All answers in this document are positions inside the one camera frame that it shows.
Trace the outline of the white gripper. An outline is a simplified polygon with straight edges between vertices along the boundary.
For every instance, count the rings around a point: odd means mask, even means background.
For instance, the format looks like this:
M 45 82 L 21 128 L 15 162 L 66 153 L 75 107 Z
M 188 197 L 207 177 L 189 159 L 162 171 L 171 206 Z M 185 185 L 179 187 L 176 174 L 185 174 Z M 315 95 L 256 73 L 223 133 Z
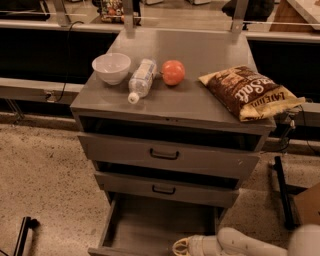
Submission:
M 182 238 L 172 248 L 176 256 L 220 256 L 221 246 L 216 236 L 194 235 Z

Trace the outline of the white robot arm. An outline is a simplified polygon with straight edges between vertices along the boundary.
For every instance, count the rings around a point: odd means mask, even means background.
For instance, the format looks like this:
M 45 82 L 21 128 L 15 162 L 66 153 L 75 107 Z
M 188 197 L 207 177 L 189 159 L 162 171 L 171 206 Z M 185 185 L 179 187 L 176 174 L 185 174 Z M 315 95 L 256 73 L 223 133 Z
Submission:
M 297 228 L 287 249 L 225 227 L 217 235 L 182 238 L 173 244 L 172 251 L 176 256 L 320 256 L 320 226 Z

